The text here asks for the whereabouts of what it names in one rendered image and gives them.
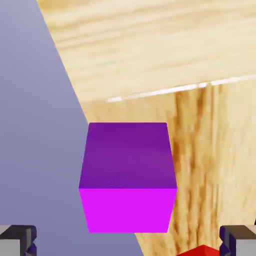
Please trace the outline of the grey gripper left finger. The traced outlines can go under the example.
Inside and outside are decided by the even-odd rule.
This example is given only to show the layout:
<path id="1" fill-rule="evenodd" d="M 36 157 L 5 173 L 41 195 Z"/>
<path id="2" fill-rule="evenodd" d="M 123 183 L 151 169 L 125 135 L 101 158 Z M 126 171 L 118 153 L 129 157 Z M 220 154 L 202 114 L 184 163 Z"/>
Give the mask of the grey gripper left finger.
<path id="1" fill-rule="evenodd" d="M 0 256 L 37 256 L 34 225 L 0 225 Z"/>

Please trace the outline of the large magenta box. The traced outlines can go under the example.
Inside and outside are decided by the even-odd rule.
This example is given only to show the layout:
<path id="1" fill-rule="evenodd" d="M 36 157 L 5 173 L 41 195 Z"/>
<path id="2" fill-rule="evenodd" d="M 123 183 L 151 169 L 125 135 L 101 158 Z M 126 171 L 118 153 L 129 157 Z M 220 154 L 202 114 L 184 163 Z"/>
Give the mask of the large magenta box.
<path id="1" fill-rule="evenodd" d="M 79 193 L 90 233 L 166 233 L 177 194 L 165 122 L 92 122 Z"/>

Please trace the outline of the small red cube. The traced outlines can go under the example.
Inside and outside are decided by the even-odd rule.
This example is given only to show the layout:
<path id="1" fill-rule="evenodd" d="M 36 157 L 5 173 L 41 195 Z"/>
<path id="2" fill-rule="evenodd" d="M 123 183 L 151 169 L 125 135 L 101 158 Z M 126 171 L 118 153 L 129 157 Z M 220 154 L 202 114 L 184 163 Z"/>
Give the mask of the small red cube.
<path id="1" fill-rule="evenodd" d="M 177 256 L 220 256 L 220 252 L 207 245 L 200 245 L 196 248 L 180 253 Z"/>

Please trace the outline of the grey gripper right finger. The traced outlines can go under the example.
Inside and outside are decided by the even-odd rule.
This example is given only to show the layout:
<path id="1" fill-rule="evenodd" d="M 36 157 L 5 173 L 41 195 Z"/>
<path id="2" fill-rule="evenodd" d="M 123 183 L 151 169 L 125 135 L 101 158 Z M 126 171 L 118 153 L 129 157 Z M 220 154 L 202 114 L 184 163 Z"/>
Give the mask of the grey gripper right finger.
<path id="1" fill-rule="evenodd" d="M 256 225 L 222 225 L 220 256 L 256 256 Z"/>

